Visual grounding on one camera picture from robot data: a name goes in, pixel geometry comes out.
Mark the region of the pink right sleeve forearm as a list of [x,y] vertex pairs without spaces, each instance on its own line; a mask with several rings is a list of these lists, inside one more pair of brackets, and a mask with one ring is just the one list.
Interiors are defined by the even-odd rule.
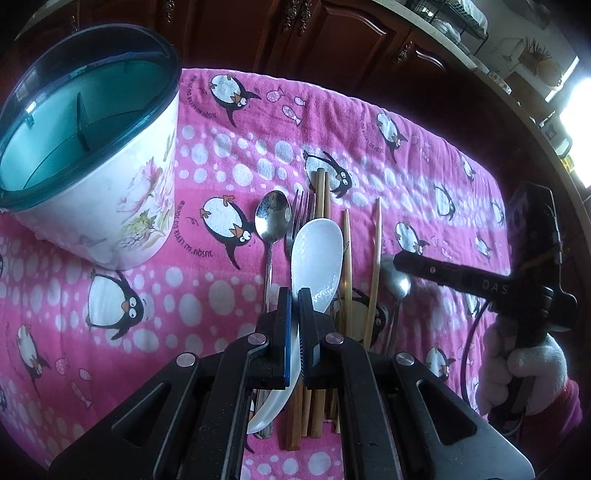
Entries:
[[557,399],[541,413],[526,416],[519,437],[519,449],[537,471],[545,469],[561,443],[583,419],[578,384],[567,379]]

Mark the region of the white gloved right hand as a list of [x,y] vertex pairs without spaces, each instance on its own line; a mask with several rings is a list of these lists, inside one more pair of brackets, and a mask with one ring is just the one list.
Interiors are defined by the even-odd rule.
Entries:
[[517,323],[499,315],[487,328],[483,340],[476,393],[482,415],[509,399],[509,384],[513,380],[533,379],[532,391],[526,400],[528,416],[543,412],[570,392],[566,357],[552,335],[545,335],[537,346],[519,347]]

